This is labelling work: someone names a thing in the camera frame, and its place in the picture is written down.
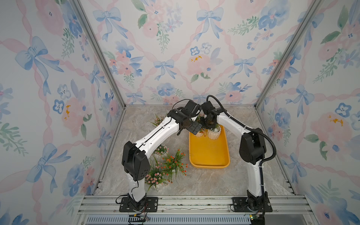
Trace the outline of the pink flower plant back pot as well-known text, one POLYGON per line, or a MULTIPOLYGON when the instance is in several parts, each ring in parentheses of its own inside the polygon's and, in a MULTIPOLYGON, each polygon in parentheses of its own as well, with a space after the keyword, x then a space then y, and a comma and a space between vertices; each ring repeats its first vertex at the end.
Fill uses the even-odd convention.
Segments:
POLYGON ((164 119, 165 119, 165 116, 158 116, 157 114, 155 114, 154 120, 151 121, 150 123, 153 127, 156 128, 163 122, 164 119))

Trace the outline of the yellow plastic storage tray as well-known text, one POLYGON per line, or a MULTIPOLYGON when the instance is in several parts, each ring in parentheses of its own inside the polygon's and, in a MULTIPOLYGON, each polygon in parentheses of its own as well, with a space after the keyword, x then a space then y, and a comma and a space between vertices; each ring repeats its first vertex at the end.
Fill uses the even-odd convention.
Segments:
POLYGON ((192 166, 205 169, 223 169, 230 165, 226 132, 221 131, 216 140, 204 132, 202 136, 189 134, 189 160, 192 166))

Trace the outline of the red flower plant front pot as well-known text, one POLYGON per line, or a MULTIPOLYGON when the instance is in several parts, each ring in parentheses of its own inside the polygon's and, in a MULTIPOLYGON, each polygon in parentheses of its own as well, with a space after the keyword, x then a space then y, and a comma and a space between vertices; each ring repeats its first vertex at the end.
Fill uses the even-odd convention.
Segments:
POLYGON ((174 155, 167 154, 166 157, 163 158, 164 163, 162 170, 169 182, 172 183, 173 180, 180 175, 187 176, 186 169, 188 168, 188 164, 182 161, 185 156, 186 154, 178 149, 174 155))

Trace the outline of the orange flower plant white pot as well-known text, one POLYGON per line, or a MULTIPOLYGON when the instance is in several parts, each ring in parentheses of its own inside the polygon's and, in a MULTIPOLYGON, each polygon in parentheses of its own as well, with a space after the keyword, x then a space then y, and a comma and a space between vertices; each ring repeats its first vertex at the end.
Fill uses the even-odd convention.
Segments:
POLYGON ((219 138, 220 134, 221 134, 221 126, 219 124, 217 124, 213 128, 209 128, 207 130, 207 136, 211 140, 217 140, 219 138))

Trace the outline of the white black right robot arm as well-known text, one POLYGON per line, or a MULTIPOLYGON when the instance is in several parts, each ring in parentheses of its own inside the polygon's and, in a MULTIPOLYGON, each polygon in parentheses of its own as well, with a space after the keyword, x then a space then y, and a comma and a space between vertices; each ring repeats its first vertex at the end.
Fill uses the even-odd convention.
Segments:
POLYGON ((261 129, 253 129, 231 116, 224 108, 215 108, 210 101, 201 105, 205 128, 221 125, 240 139, 239 155, 247 163, 247 202, 252 211, 257 211, 266 201, 261 161, 265 158, 266 146, 261 129))

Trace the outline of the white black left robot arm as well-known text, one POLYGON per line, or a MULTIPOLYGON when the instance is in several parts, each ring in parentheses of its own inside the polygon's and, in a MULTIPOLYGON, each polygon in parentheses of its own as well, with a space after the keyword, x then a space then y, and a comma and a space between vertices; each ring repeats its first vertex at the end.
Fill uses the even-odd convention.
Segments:
POLYGON ((121 164, 127 174, 127 197, 130 201, 142 203, 146 199, 145 177, 150 171, 149 158, 154 151, 171 135, 179 135, 184 129, 194 135, 200 131, 202 126, 196 121, 200 111, 201 106, 189 99, 184 107, 172 108, 145 137, 135 143, 128 141, 124 145, 121 164))

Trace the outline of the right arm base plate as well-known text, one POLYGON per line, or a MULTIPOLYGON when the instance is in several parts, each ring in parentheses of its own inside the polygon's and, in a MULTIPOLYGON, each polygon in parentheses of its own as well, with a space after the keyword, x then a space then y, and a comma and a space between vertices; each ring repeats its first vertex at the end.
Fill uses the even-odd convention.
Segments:
POLYGON ((263 197, 255 199, 248 197, 232 197, 232 206, 234 212, 256 213, 263 212, 263 210, 265 210, 266 213, 273 212, 268 197, 265 197, 265 202, 263 201, 263 197))

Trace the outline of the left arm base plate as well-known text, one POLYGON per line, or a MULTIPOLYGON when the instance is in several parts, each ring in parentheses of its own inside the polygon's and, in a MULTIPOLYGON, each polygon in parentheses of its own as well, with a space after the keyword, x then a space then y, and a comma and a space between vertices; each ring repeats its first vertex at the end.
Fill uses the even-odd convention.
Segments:
POLYGON ((119 212, 140 213, 157 212, 158 197, 144 197, 136 202, 131 197, 123 197, 120 202, 119 212))

